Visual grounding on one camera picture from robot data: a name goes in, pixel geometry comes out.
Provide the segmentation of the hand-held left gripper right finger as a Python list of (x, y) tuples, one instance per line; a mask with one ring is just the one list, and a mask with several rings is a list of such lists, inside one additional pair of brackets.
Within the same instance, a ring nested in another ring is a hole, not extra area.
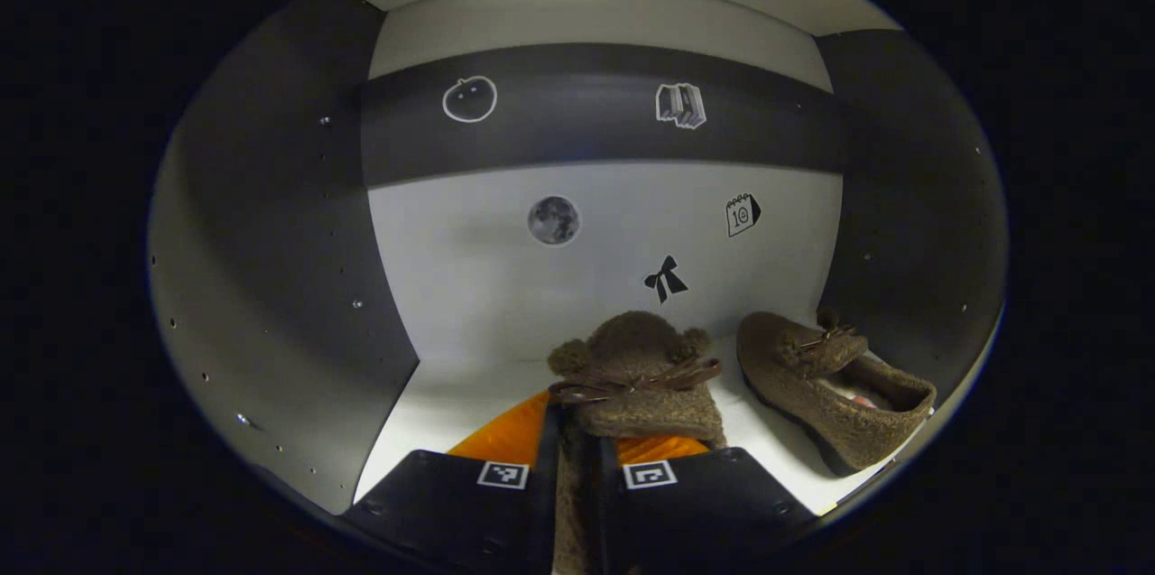
[(614, 440), (591, 441), (594, 574), (739, 574), (800, 542), (808, 507), (750, 451), (619, 465)]

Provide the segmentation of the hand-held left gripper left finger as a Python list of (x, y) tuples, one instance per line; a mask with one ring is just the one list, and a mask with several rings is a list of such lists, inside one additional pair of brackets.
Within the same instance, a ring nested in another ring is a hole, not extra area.
[(425, 574), (551, 574), (564, 418), (547, 403), (532, 464), (409, 451), (341, 517)]

